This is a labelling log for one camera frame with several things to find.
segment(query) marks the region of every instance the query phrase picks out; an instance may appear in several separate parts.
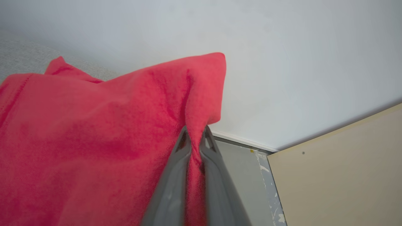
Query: red fabric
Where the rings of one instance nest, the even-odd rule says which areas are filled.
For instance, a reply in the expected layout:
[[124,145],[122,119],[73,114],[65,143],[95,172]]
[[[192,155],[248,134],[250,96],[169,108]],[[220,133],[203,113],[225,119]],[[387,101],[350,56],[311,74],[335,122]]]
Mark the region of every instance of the red fabric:
[[53,60],[0,86],[0,225],[138,225],[180,130],[193,152],[186,224],[205,225],[199,142],[220,119],[221,53],[103,82]]

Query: gray textile surface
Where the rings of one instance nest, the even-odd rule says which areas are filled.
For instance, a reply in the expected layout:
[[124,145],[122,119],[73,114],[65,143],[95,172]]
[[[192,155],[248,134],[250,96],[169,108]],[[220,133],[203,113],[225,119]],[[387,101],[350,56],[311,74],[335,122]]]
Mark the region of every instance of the gray textile surface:
[[96,64],[61,54],[56,50],[0,30],[0,84],[10,74],[43,74],[49,62],[59,56],[62,56],[67,63],[95,78],[110,80],[119,76],[116,72]]

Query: wall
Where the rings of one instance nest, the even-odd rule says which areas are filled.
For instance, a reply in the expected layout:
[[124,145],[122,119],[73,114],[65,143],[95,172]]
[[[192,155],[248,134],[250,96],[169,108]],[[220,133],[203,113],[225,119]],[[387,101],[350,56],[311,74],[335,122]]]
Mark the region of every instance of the wall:
[[260,164],[248,148],[216,142],[253,226],[274,226]]
[[402,104],[268,156],[288,226],[402,225]]
[[2,0],[0,26],[119,73],[227,57],[212,130],[288,146],[402,98],[399,0]]

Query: white baseboard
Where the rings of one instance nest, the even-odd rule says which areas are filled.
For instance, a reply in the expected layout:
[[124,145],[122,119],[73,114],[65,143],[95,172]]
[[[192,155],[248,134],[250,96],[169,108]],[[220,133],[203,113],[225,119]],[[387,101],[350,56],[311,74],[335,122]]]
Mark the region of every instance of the white baseboard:
[[223,138],[223,139],[231,140],[231,141],[234,141],[234,142],[237,142],[237,143],[253,146],[253,147],[263,149],[263,150],[266,150],[266,151],[269,151],[269,152],[278,152],[279,151],[276,148],[271,148],[271,147],[268,147],[266,145],[258,144],[256,142],[246,140],[246,139],[243,139],[243,138],[240,138],[240,137],[236,137],[236,136],[233,136],[233,135],[230,135],[230,134],[227,134],[227,133],[223,133],[223,132],[219,132],[219,131],[215,131],[215,130],[212,130],[211,132],[212,132],[212,134],[214,136],[217,136],[219,138]]

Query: wooden panel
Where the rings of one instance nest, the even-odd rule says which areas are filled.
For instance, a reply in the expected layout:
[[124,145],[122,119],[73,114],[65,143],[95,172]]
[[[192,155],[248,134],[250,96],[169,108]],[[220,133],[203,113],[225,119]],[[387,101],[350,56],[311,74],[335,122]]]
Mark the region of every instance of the wooden panel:
[[288,226],[402,225],[402,104],[268,159]]

